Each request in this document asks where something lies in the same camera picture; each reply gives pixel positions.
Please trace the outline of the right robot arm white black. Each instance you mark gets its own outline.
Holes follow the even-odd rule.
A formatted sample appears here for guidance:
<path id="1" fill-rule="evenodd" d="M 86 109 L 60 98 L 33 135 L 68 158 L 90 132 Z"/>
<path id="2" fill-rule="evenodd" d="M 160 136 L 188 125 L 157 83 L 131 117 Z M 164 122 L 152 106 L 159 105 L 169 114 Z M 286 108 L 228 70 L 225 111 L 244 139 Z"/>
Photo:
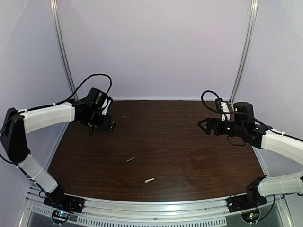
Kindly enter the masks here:
<path id="1" fill-rule="evenodd" d="M 303 141 L 263 123 L 256 124 L 252 104 L 237 102 L 233 105 L 234 112 L 230 112 L 220 98 L 215 103 L 214 112 L 221 114 L 221 117 L 205 118 L 197 123 L 206 135 L 238 137 L 245 144 L 303 163 Z M 278 177 L 257 178 L 247 186 L 246 200 L 255 205 L 269 195 L 294 193 L 303 194 L 302 171 Z"/>

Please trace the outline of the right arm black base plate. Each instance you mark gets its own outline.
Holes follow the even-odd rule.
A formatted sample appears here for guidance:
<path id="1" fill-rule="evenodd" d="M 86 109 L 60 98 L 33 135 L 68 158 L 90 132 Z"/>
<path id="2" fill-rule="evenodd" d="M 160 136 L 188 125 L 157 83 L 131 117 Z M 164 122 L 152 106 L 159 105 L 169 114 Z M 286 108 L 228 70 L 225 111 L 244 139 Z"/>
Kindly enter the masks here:
<path id="1" fill-rule="evenodd" d="M 225 201 L 230 213 L 257 208 L 260 205 L 265 205 L 267 203 L 265 197 L 261 197 L 255 202 L 250 202 L 246 194 L 239 196 L 233 194 L 229 196 Z"/>

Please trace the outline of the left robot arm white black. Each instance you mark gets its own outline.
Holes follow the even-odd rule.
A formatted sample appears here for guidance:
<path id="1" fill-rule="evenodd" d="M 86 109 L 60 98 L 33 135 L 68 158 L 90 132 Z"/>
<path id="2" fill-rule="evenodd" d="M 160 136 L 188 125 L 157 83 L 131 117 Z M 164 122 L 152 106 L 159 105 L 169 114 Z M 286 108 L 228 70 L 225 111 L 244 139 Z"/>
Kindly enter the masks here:
<path id="1" fill-rule="evenodd" d="M 116 121 L 107 113 L 112 102 L 113 99 L 105 92 L 92 88 L 81 100 L 68 99 L 44 108 L 10 108 L 0 131 L 0 142 L 9 162 L 16 165 L 45 193 L 63 194 L 62 186 L 32 156 L 27 145 L 27 135 L 42 128 L 76 121 L 92 129 L 112 131 Z"/>

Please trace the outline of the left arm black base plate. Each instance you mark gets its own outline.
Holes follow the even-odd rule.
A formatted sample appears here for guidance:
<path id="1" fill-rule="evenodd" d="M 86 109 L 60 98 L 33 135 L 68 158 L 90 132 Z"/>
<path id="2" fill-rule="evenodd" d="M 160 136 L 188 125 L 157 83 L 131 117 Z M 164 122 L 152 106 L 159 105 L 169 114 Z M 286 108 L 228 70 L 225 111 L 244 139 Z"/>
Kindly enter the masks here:
<path id="1" fill-rule="evenodd" d="M 45 198 L 44 205 L 61 209 L 64 211 L 70 211 L 73 213 L 82 213 L 85 200 L 81 197 L 75 197 L 70 195 L 64 195 L 63 202 L 55 204 L 51 199 Z"/>

